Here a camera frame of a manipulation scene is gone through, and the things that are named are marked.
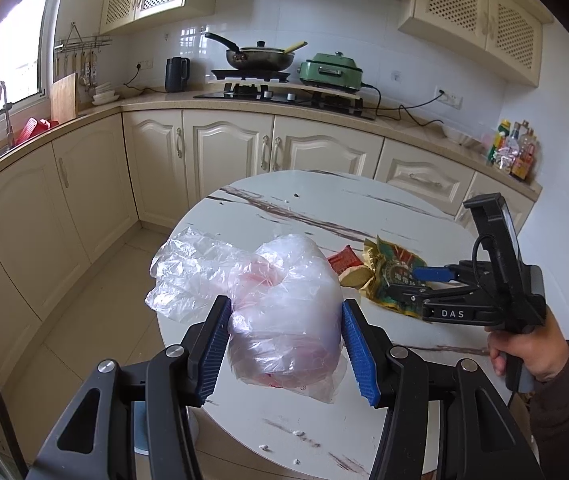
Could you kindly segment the person right hand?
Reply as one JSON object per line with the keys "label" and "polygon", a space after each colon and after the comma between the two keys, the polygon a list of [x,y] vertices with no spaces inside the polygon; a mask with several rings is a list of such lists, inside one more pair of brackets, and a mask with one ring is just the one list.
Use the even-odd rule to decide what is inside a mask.
{"label": "person right hand", "polygon": [[569,344],[551,312],[546,309],[543,326],[536,326],[531,333],[513,335],[503,330],[487,328],[487,348],[494,372],[506,374],[507,361],[504,354],[523,361],[524,367],[538,382],[555,378],[569,360]]}

